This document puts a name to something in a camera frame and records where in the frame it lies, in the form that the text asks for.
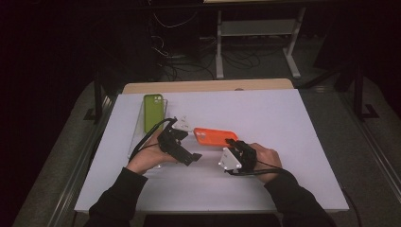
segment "orange phone case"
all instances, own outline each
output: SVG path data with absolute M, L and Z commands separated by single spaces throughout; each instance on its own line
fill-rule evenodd
M 238 137 L 232 131 L 195 128 L 194 134 L 199 144 L 207 146 L 230 147 L 226 143 L 226 139 L 238 140 Z

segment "black sleeve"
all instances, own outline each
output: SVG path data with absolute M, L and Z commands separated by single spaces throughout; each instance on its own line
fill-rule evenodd
M 283 213 L 285 227 L 325 227 L 336 226 L 333 219 L 318 204 L 308 190 L 285 175 L 265 184 L 278 212 Z
M 85 226 L 130 226 L 136 203 L 148 179 L 126 168 L 111 188 L 89 209 Z

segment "hand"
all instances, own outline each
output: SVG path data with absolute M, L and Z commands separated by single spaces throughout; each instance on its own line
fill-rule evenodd
M 178 161 L 171 155 L 162 152 L 157 145 L 157 137 L 161 132 L 162 131 L 157 130 L 155 133 L 153 133 L 153 135 L 143 145 L 143 148 L 146 146 L 150 147 L 142 149 L 135 156 L 133 156 L 132 160 L 127 165 L 127 169 L 142 175 L 146 173 L 148 169 L 151 169 L 161 163 L 178 163 Z
M 278 156 L 277 151 L 275 151 L 274 149 L 265 148 L 259 144 L 250 144 L 250 146 L 251 148 L 254 148 L 256 150 L 256 158 L 258 161 L 272 166 L 282 167 L 280 157 Z M 272 166 L 267 166 L 257 162 L 254 167 L 254 170 L 273 168 Z M 277 175 L 278 173 L 266 173 L 266 174 L 256 175 L 256 177 L 261 182 L 268 183 L 275 177 L 277 177 Z

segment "phone case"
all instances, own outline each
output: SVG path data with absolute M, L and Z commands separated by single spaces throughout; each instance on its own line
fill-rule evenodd
M 225 141 L 226 139 L 238 140 L 238 137 L 232 131 L 195 128 L 194 134 L 199 144 L 207 146 L 230 147 Z
M 157 123 L 165 118 L 165 104 L 160 94 L 144 96 L 144 128 L 149 132 Z

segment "white tabletop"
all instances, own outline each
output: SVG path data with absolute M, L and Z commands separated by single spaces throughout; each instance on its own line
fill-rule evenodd
M 240 140 L 274 148 L 283 167 L 311 191 L 328 212 L 348 210 L 297 90 L 162 93 L 167 116 L 186 116 L 190 125 L 234 131 Z M 144 94 L 120 95 L 75 210 L 87 212 L 117 178 L 128 153 Z M 218 166 L 221 148 L 205 147 L 190 133 L 183 147 L 202 157 L 190 166 L 164 164 L 149 177 L 137 203 L 147 213 L 258 213 L 276 208 L 255 177 L 230 176 Z

